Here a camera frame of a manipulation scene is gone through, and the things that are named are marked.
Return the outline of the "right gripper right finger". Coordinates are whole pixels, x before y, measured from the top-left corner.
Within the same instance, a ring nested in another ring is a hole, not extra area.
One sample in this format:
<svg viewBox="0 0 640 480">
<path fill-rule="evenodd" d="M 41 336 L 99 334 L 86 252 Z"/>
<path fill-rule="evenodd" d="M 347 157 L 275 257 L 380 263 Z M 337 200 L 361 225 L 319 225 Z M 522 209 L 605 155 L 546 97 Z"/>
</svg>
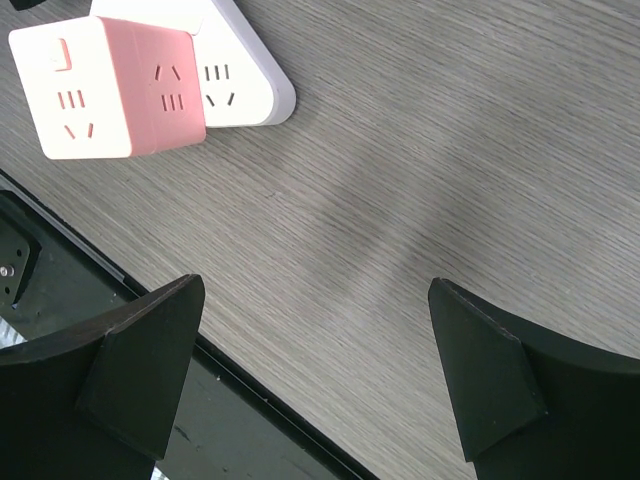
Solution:
<svg viewBox="0 0 640 480">
<path fill-rule="evenodd" d="M 428 303 L 477 478 L 638 478 L 638 359 L 518 317 L 447 279 L 431 282 Z"/>
</svg>

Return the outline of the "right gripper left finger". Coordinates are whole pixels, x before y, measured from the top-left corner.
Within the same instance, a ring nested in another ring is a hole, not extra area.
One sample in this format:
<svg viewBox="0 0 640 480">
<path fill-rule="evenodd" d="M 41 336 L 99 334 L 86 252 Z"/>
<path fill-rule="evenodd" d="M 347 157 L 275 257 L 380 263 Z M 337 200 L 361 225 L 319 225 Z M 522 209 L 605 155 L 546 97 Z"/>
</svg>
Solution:
<svg viewBox="0 0 640 480">
<path fill-rule="evenodd" d="M 165 457 L 205 300 L 185 275 L 1 351 L 4 479 L 149 479 Z"/>
</svg>

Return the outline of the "pink cube plug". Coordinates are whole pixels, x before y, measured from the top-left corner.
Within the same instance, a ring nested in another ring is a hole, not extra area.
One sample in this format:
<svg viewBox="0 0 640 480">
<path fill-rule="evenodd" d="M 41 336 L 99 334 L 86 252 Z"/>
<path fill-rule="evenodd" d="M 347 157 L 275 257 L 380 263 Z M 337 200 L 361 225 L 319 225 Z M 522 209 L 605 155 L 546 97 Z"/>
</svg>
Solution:
<svg viewBox="0 0 640 480">
<path fill-rule="evenodd" d="M 205 139 L 185 31 L 85 16 L 13 30 L 8 42 L 50 160 L 128 158 Z"/>
</svg>

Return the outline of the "white triangular socket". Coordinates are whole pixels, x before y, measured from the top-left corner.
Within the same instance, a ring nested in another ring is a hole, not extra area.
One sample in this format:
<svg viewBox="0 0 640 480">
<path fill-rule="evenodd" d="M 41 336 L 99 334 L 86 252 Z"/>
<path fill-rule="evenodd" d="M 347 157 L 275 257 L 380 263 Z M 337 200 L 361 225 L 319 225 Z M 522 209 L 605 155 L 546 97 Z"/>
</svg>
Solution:
<svg viewBox="0 0 640 480">
<path fill-rule="evenodd" d="M 296 91 L 234 1 L 96 0 L 90 13 L 190 33 L 206 126 L 278 125 Z"/>
</svg>

